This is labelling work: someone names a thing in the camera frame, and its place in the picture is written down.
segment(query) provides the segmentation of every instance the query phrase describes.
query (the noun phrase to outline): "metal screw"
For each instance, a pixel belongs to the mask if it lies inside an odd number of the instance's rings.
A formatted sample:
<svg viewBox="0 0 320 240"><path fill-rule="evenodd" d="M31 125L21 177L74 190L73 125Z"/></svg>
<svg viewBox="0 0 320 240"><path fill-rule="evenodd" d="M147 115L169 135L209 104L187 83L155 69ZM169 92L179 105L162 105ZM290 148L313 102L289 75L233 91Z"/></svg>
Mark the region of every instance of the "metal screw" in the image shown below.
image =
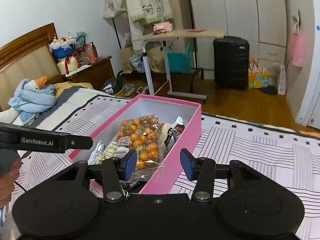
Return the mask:
<svg viewBox="0 0 320 240"><path fill-rule="evenodd" d="M198 191L197 193L195 193L195 198L200 200L206 200L210 198L210 194L205 191Z"/></svg>
<svg viewBox="0 0 320 240"><path fill-rule="evenodd" d="M111 192L107 193L107 195L106 195L106 197L107 197L108 199L111 199L111 200L119 199L119 198L121 198L122 196L123 196L123 195L122 195L120 192L118 192L118 191L111 191Z"/></svg>

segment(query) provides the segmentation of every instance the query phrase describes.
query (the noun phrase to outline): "plush toy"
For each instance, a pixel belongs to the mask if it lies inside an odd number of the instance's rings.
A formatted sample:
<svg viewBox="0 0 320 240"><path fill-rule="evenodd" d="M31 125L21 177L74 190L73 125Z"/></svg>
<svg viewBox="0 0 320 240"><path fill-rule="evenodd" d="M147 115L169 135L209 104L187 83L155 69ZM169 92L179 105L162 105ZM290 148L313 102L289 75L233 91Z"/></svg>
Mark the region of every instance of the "plush toy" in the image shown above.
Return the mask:
<svg viewBox="0 0 320 240"><path fill-rule="evenodd" d="M39 79L31 80L28 83L23 85L23 89L37 89L40 90L44 84L47 82L47 77L41 77ZM15 108L11 107L10 109L0 112L0 122L4 123L13 123L14 120L19 116L21 110L16 110Z"/></svg>

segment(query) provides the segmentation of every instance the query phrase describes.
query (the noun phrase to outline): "shoe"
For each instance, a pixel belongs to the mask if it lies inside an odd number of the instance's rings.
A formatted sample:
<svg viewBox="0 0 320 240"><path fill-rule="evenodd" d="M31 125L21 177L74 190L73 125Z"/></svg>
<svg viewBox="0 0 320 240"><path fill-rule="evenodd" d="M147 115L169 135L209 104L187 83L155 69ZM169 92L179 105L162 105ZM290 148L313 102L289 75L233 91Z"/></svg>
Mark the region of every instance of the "shoe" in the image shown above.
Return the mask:
<svg viewBox="0 0 320 240"><path fill-rule="evenodd" d="M125 84L123 87L124 87L124 95L126 97L131 96L134 90L136 89L134 84Z"/></svg>
<svg viewBox="0 0 320 240"><path fill-rule="evenodd" d="M136 91L137 94L142 94L142 95L149 95L149 88L148 86L146 87L139 87Z"/></svg>

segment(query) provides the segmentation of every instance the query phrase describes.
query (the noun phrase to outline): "white tote bag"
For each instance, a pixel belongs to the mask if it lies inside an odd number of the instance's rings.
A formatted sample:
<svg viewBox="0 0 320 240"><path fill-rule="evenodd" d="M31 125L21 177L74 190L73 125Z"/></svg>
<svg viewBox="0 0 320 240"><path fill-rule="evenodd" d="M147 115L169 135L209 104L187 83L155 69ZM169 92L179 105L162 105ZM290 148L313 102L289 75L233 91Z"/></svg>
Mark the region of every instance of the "white tote bag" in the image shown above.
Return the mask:
<svg viewBox="0 0 320 240"><path fill-rule="evenodd" d="M103 18L112 19L127 11L122 0L104 0Z"/></svg>

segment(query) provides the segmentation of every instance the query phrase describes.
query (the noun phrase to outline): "nightstand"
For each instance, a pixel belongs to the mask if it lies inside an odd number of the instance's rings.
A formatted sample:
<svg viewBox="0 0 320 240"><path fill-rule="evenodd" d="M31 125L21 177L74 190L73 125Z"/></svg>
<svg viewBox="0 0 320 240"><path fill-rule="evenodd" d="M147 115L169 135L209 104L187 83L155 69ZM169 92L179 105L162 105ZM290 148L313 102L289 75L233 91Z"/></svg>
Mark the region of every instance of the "nightstand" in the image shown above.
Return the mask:
<svg viewBox="0 0 320 240"><path fill-rule="evenodd" d="M110 78L115 78L111 65L111 56L98 58L86 68L70 77L62 75L64 81L73 83L90 83L95 90L100 90L103 84Z"/></svg>

